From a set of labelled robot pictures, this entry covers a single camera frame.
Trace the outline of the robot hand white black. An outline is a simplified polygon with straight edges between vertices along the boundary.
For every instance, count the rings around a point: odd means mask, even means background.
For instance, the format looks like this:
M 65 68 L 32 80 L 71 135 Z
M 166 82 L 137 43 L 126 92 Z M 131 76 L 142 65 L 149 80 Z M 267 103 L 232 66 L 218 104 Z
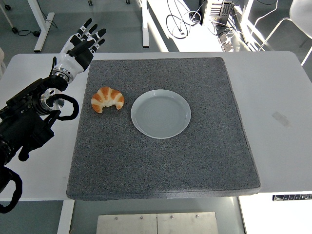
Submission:
M 91 26 L 91 23 L 90 18 L 70 36 L 60 52 L 59 63 L 55 69 L 65 69 L 76 76 L 89 67 L 95 52 L 105 42 L 103 36 L 106 33 L 105 28 L 97 30 L 98 25 Z

